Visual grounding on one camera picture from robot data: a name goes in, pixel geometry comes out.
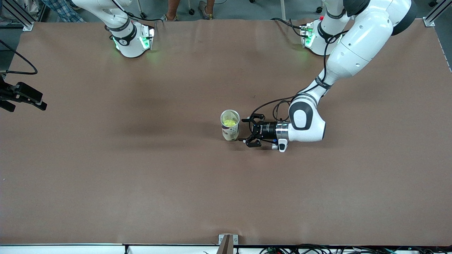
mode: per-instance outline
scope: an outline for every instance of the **gray floor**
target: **gray floor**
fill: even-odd
[[[430,0],[415,0],[418,6],[418,18],[425,16],[432,8],[428,5]],[[320,0],[286,0],[286,18],[318,18],[315,13],[320,5]],[[158,19],[167,11],[167,1],[141,0],[143,12],[148,15],[148,19]],[[182,21],[193,21],[201,18],[198,11],[198,2],[191,0],[191,7],[195,15],[188,14],[188,0],[181,0],[178,8],[178,16]],[[139,16],[137,1],[125,8],[127,11]],[[227,0],[223,4],[215,5],[216,19],[271,19],[281,17],[281,5],[278,0],[256,0],[250,3],[248,0]],[[87,22],[100,22],[100,20],[85,10],[78,11]],[[56,13],[49,12],[44,19],[46,22],[58,22]],[[436,31],[443,46],[444,53],[448,59],[452,59],[452,8],[448,8],[436,21]],[[20,29],[0,29],[0,38],[10,46],[16,48],[19,43]],[[9,67],[12,59],[10,52],[2,51],[5,48],[0,45],[0,70]]]

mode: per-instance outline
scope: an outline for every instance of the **plaid fabric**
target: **plaid fabric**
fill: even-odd
[[[66,0],[42,0],[42,2],[55,11],[63,22],[84,22],[83,18],[71,8]]]

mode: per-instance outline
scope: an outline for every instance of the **brown table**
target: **brown table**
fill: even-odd
[[[35,24],[18,51],[39,73],[7,81],[48,108],[0,112],[0,242],[449,245],[452,75],[420,20],[322,99],[322,142],[223,141],[224,109],[245,117],[322,70],[288,28],[165,23],[127,59],[103,24]]]

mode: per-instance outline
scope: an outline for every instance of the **paper cup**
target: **paper cup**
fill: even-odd
[[[227,141],[236,140],[239,137],[239,113],[232,109],[225,110],[221,113],[220,121],[223,137]]]

